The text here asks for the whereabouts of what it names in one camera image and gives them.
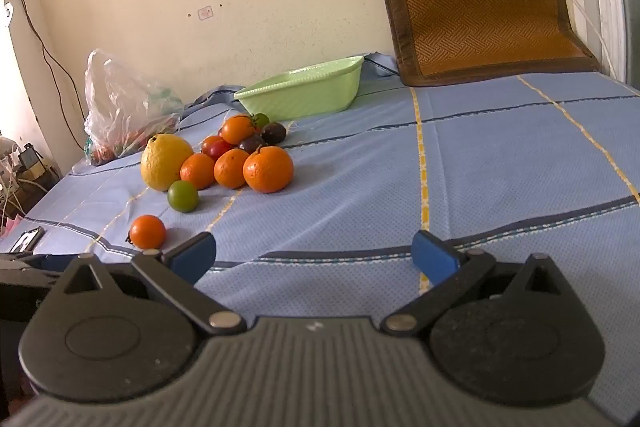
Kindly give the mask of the small orange tomato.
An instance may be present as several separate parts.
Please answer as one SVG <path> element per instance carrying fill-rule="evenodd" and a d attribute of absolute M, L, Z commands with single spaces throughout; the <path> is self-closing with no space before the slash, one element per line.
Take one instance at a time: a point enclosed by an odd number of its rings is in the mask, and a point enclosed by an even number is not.
<path fill-rule="evenodd" d="M 127 239 L 142 251 L 160 249 L 166 239 L 166 228 L 160 218 L 143 215 L 132 222 Z"/>

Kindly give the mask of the green lime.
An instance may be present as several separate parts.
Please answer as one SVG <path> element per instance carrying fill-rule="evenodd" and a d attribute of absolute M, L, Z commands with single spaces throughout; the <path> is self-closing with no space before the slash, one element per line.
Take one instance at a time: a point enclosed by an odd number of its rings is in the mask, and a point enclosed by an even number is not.
<path fill-rule="evenodd" d="M 200 196 L 191 182 L 178 180 L 168 188 L 167 200 L 173 210 L 188 213 L 198 208 Z"/>

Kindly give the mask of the orange mandarin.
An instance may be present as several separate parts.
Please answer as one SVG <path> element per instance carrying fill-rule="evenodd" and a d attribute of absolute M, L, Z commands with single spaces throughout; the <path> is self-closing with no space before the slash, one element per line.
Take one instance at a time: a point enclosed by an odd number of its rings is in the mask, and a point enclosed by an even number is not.
<path fill-rule="evenodd" d="M 180 180 L 188 181 L 198 191 L 205 190 L 215 183 L 215 161 L 203 153 L 191 155 L 180 168 Z"/>
<path fill-rule="evenodd" d="M 214 177 L 216 182 L 224 187 L 235 190 L 245 184 L 243 176 L 244 162 L 249 153 L 240 148 L 232 148 L 222 154 L 215 162 Z"/>

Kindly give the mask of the large yellow grapefruit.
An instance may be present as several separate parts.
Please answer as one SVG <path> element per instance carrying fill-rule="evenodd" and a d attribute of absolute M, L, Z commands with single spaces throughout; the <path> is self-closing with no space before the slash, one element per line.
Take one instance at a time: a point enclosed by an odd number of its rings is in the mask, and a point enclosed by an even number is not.
<path fill-rule="evenodd" d="M 191 145 L 175 134 L 160 133 L 146 143 L 141 156 L 143 182 L 155 191 L 167 192 L 180 180 L 183 163 L 193 155 Z"/>

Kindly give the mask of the red tomato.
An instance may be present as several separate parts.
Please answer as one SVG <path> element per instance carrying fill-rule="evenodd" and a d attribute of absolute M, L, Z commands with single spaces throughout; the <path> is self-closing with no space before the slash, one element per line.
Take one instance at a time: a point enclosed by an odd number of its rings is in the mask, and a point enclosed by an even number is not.
<path fill-rule="evenodd" d="M 233 149 L 234 146 L 222 139 L 220 135 L 209 135 L 201 146 L 201 152 L 213 161 Z"/>

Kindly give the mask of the large orange with stem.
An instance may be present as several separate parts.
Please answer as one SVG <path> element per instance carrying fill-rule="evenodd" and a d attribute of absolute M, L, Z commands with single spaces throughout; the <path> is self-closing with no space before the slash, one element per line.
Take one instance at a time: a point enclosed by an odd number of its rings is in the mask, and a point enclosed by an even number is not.
<path fill-rule="evenodd" d="M 294 162 L 288 152 L 278 146 L 261 146 L 247 157 L 243 165 L 246 184 L 264 194 L 283 190 L 293 180 Z"/>

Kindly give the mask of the dark purple plum front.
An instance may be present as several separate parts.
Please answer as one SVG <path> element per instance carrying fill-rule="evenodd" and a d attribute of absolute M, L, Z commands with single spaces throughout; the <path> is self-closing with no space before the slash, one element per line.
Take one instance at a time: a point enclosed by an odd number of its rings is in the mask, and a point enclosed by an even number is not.
<path fill-rule="evenodd" d="M 254 133 L 244 139 L 239 145 L 240 150 L 244 150 L 248 155 L 253 154 L 256 150 L 259 150 L 262 146 L 265 146 L 266 142 L 262 139 L 259 133 Z"/>

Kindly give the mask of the dark purple plum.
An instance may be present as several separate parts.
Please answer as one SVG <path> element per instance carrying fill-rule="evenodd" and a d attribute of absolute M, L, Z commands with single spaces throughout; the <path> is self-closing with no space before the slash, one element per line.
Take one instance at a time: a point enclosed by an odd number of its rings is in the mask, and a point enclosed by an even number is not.
<path fill-rule="evenodd" d="M 266 142 L 262 139 L 259 133 L 254 133 L 244 139 L 239 145 L 240 150 L 244 150 L 248 155 L 253 154 L 256 150 L 259 150 L 262 146 L 265 146 Z"/>
<path fill-rule="evenodd" d="M 286 129 L 280 122 L 273 121 L 262 128 L 260 134 L 267 145 L 278 145 L 286 138 Z"/>

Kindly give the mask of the dark purple plum back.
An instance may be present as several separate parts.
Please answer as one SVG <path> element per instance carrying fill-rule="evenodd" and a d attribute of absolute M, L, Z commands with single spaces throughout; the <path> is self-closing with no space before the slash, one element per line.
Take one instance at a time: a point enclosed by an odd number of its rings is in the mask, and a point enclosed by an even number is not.
<path fill-rule="evenodd" d="M 286 129 L 280 122 L 273 121 L 262 128 L 260 134 L 267 145 L 278 145 L 286 138 Z"/>

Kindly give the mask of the smartphone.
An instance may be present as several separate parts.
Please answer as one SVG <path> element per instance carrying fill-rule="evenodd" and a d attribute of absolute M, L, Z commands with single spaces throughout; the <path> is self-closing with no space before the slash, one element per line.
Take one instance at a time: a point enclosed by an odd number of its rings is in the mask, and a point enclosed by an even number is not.
<path fill-rule="evenodd" d="M 24 232 L 9 250 L 10 254 L 31 253 L 44 235 L 41 227 Z"/>

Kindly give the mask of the cluttered side table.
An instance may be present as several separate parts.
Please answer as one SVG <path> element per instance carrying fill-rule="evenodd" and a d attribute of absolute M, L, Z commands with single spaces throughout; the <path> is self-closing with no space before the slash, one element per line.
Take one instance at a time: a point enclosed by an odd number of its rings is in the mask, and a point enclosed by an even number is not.
<path fill-rule="evenodd" d="M 8 235 L 61 177 L 30 143 L 1 137 L 1 236 Z"/>

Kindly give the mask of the blue checked bed sheet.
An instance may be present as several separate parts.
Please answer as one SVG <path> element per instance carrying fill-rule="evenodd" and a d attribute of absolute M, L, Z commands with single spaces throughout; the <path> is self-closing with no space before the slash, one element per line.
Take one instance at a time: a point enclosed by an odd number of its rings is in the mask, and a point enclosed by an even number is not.
<path fill-rule="evenodd" d="M 550 256 L 604 337 L 590 398 L 616 421 L 639 408 L 639 95 L 597 72 L 413 89 L 383 55 L 345 112 L 288 124 L 293 182 L 264 195 L 213 186 L 190 213 L 147 187 L 129 156 L 64 176 L 2 239 L 42 228 L 40 254 L 123 262 L 137 217 L 177 245 L 213 234 L 198 288 L 246 317 L 369 315 L 419 294 L 410 257 L 427 229 L 501 260 Z"/>

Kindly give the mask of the clear plastic bag of fruit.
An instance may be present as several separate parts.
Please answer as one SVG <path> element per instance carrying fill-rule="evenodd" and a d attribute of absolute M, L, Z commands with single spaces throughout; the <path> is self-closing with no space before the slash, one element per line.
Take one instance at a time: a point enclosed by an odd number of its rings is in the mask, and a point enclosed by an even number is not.
<path fill-rule="evenodd" d="M 174 90 L 100 49 L 88 57 L 85 96 L 85 155 L 93 166 L 143 150 L 154 134 L 175 131 L 183 111 Z"/>

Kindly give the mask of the green tomato with stem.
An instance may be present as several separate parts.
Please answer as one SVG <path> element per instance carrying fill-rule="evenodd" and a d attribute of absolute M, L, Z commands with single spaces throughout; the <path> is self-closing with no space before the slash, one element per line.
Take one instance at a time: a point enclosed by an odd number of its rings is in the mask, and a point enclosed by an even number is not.
<path fill-rule="evenodd" d="M 252 116 L 250 116 L 250 118 L 252 118 L 253 126 L 258 131 L 262 131 L 262 129 L 264 129 L 267 126 L 267 124 L 270 124 L 269 117 L 263 113 L 253 114 Z"/>

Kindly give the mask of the light green plastic basin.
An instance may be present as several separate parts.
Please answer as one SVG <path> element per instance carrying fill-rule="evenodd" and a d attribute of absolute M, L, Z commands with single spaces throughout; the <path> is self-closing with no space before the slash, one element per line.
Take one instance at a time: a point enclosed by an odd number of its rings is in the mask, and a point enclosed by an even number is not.
<path fill-rule="evenodd" d="M 248 113 L 277 121 L 340 113 L 358 94 L 363 62 L 357 55 L 290 70 L 245 87 L 234 98 Z"/>

